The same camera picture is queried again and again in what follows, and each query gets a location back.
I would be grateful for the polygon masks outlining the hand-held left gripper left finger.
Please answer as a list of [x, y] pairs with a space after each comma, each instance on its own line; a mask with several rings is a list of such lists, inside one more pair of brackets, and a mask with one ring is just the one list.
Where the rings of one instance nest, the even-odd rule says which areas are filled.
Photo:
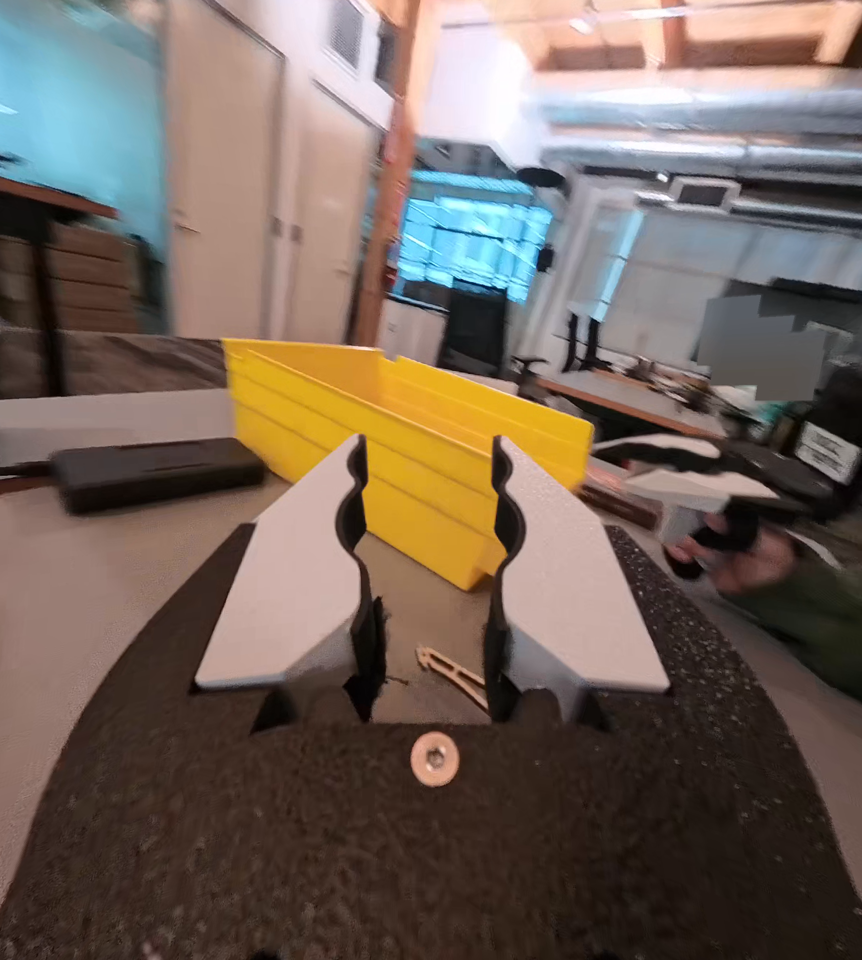
[[387, 680], [387, 616], [356, 548], [367, 443], [353, 435], [264, 510], [197, 667], [196, 690], [267, 690], [261, 721], [341, 694], [372, 719]]

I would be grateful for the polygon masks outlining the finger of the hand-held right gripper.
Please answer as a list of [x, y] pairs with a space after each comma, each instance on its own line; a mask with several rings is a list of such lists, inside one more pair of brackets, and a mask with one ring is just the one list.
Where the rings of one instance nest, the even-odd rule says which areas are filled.
[[593, 456], [609, 463], [626, 461], [687, 464], [691, 461], [716, 462], [722, 450], [705, 438], [676, 434], [650, 434], [616, 438], [594, 446]]
[[625, 492], [666, 507], [721, 512], [734, 498], [772, 500], [778, 494], [763, 483], [735, 472], [715, 474], [653, 469], [625, 478]]

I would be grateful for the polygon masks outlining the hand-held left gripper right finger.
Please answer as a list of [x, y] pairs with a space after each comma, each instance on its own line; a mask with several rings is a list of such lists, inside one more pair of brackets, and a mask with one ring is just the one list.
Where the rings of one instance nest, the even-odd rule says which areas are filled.
[[670, 679], [605, 525], [513, 441], [492, 443], [505, 549], [485, 624], [485, 702], [509, 722], [550, 694], [564, 722], [603, 722], [600, 694], [665, 696]]

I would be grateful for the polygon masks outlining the distant wooden-edged desk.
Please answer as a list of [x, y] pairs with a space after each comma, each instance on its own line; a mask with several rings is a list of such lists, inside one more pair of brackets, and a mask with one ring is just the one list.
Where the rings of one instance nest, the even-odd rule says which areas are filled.
[[685, 408], [669, 396], [612, 373], [578, 370], [539, 373], [538, 386], [573, 401], [587, 402], [613, 413], [677, 434], [708, 441], [726, 438], [720, 419]]

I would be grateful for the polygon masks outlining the person's right hand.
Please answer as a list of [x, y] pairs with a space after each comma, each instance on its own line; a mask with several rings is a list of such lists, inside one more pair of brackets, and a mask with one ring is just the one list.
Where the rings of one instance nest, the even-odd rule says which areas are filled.
[[668, 544], [665, 551], [679, 564], [698, 563], [719, 594], [745, 594], [787, 578], [797, 562], [795, 542], [787, 531], [766, 523], [744, 552], [722, 552], [692, 536]]

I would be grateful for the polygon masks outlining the black video bar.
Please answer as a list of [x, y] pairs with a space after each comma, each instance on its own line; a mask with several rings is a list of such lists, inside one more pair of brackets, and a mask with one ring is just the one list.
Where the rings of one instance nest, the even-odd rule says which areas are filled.
[[833, 284], [816, 283], [797, 279], [772, 278], [769, 289], [811, 300], [821, 300], [850, 305], [862, 305], [862, 290], [855, 290]]

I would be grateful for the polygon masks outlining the small wooden model part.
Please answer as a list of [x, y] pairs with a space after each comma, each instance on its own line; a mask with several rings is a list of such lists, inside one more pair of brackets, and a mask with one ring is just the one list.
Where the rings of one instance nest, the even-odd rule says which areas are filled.
[[464, 668], [454, 660], [437, 650], [420, 645], [415, 648], [415, 658], [419, 667], [448, 681], [455, 689], [473, 702], [483, 713], [489, 714], [486, 698], [485, 680], [478, 674]]

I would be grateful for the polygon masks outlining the black flat power bank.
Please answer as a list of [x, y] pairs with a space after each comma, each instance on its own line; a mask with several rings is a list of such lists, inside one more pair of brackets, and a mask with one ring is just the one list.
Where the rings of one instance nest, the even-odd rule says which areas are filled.
[[66, 449], [53, 453], [49, 468], [73, 516], [258, 487], [269, 473], [235, 438]]

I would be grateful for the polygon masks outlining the yellow plastic bin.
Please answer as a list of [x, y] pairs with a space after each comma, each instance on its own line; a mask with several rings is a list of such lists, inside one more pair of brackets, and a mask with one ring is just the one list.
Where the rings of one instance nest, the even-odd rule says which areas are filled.
[[366, 438], [367, 530], [456, 588], [493, 575], [496, 436], [571, 492], [592, 425], [448, 370], [376, 348], [223, 339], [237, 439], [292, 484], [354, 435]]

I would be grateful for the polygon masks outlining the white air vent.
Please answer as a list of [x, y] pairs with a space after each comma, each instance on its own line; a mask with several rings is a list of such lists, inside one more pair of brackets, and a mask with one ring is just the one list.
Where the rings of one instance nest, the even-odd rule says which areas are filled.
[[679, 175], [670, 184], [667, 208], [726, 214], [739, 198], [740, 192], [740, 183], [732, 179]]

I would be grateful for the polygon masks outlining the stack of cardboard boxes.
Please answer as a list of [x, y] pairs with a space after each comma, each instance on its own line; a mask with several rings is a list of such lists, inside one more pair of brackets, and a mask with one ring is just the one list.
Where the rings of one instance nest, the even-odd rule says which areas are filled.
[[[56, 323], [62, 330], [141, 333], [132, 245], [88, 226], [60, 224], [45, 248]], [[0, 317], [26, 329], [40, 326], [33, 250], [0, 235]]]

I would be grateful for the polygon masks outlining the white door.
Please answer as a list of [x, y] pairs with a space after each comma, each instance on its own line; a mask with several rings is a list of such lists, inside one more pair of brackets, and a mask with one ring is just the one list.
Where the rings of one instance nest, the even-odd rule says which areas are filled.
[[362, 246], [377, 129], [315, 83], [301, 142], [287, 336], [340, 345]]
[[285, 58], [221, 2], [168, 2], [166, 114], [173, 333], [268, 330]]

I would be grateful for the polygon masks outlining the wooden table with black legs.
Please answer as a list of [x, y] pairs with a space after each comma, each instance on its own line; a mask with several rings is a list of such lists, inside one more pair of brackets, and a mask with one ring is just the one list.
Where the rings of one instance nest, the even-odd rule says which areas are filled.
[[30, 248], [46, 397], [69, 394], [48, 248], [56, 225], [77, 223], [87, 217], [118, 220], [120, 213], [91, 198], [0, 175], [0, 235], [25, 241]]

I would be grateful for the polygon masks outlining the narrow silver air duct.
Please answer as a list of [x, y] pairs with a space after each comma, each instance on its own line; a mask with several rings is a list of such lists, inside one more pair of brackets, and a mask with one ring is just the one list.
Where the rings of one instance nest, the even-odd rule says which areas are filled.
[[541, 159], [674, 176], [862, 186], [862, 150], [828, 146], [565, 138], [546, 145]]

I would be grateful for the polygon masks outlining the silver ribbed air duct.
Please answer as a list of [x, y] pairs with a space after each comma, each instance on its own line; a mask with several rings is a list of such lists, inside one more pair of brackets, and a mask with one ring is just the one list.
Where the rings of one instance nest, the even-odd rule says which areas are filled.
[[862, 68], [557, 71], [536, 74], [525, 103], [567, 126], [862, 129]]

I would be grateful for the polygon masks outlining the wooden post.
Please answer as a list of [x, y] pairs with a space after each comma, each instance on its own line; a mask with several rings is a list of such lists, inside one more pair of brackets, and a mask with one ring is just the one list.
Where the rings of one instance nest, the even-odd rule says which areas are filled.
[[390, 122], [351, 329], [354, 346], [375, 347], [377, 344], [388, 291], [389, 258], [398, 239], [409, 193], [417, 129], [433, 71], [439, 28], [438, 2], [406, 2], [395, 42]]

